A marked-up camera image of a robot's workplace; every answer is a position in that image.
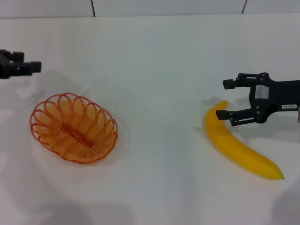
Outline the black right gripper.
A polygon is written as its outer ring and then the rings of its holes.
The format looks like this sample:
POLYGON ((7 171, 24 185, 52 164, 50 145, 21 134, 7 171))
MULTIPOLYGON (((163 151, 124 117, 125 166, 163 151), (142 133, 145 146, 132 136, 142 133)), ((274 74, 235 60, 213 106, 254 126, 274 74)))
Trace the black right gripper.
POLYGON ((229 120, 231 125, 265 123, 276 112, 300 111, 300 82, 274 81, 268 73, 239 73, 234 79, 223 80, 226 90, 237 87, 250 87, 249 101, 251 109, 228 111, 216 110, 219 120, 229 120))

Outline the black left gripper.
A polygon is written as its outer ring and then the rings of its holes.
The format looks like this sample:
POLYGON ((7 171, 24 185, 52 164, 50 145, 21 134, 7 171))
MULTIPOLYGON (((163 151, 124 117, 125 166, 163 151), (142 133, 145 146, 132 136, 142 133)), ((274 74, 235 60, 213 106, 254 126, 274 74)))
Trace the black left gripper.
POLYGON ((31 76, 33 73, 40 73, 41 67, 40 61, 24 62, 23 52, 0 50, 0 79, 9 79, 11 76, 31 76))

